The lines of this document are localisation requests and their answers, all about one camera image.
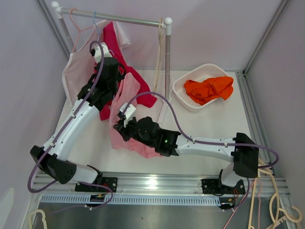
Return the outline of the magenta t shirt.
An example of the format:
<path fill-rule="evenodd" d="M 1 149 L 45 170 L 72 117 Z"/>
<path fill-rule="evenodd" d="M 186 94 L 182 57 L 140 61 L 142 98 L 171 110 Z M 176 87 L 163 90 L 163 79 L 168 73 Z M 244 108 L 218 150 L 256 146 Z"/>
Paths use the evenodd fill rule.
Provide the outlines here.
<path fill-rule="evenodd" d="M 126 70 L 125 79 L 119 84 L 119 94 L 107 103 L 107 105 L 100 112 L 100 120 L 113 119 L 116 115 L 115 111 L 124 102 L 128 102 L 130 98 L 140 93 L 149 92 L 150 88 L 146 81 L 139 75 L 139 73 L 128 66 L 123 54 L 122 47 L 129 41 L 122 32 L 122 29 L 116 22 L 111 22 L 103 29 L 103 41 L 107 44 L 112 56 L 118 60 L 123 67 L 119 67 L 120 72 Z"/>

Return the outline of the beige plastic hanger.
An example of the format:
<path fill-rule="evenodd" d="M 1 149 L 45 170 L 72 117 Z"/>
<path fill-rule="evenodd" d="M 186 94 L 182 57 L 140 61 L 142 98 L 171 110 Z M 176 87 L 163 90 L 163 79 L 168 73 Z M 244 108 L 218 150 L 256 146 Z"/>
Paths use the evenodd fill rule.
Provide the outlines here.
<path fill-rule="evenodd" d="M 164 32 L 163 32 L 163 19 L 160 18 L 159 25 L 158 25 L 158 53 L 157 53 L 157 61 L 155 67 L 155 74 L 154 74 L 154 83 L 153 83 L 153 92 L 157 91 L 158 87 L 158 80 L 162 65 L 162 48 L 163 48 L 163 41 L 164 41 Z"/>

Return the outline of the orange t shirt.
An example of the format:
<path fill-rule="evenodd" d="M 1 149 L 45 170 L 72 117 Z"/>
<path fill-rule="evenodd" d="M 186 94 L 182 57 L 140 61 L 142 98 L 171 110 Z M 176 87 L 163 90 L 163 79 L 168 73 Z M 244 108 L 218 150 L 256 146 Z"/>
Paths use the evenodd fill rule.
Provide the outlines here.
<path fill-rule="evenodd" d="M 208 78 L 202 82 L 187 80 L 184 83 L 184 88 L 186 94 L 195 103 L 205 105 L 218 98 L 227 100 L 234 91 L 233 83 L 233 78 L 221 76 Z"/>

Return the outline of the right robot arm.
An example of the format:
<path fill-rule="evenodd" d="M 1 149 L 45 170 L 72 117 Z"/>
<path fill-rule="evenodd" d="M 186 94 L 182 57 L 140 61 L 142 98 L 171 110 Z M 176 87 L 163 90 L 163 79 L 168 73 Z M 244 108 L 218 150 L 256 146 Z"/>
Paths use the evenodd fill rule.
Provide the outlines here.
<path fill-rule="evenodd" d="M 121 119 L 113 126 L 125 143 L 139 143 L 144 148 L 161 156 L 206 156 L 229 162 L 221 169 L 218 178 L 201 180 L 204 194 L 245 194 L 243 178 L 258 176 L 258 147 L 244 133 L 234 138 L 196 140 L 185 137 L 181 132 L 162 129 L 150 117 L 130 121 Z"/>

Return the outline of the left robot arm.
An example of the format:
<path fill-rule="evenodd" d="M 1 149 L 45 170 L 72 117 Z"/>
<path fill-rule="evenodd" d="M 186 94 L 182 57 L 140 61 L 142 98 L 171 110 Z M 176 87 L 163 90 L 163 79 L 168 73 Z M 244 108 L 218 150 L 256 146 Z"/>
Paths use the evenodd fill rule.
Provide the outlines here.
<path fill-rule="evenodd" d="M 35 168 L 61 184 L 69 181 L 85 182 L 91 191 L 102 188 L 103 180 L 98 177 L 98 170 L 70 162 L 68 158 L 86 126 L 118 92 L 119 82 L 126 75 L 125 72 L 119 72 L 121 67 L 123 65 L 113 57 L 105 57 L 97 64 L 98 72 L 82 87 L 72 111 L 59 130 L 43 146 L 33 146 L 30 150 Z"/>

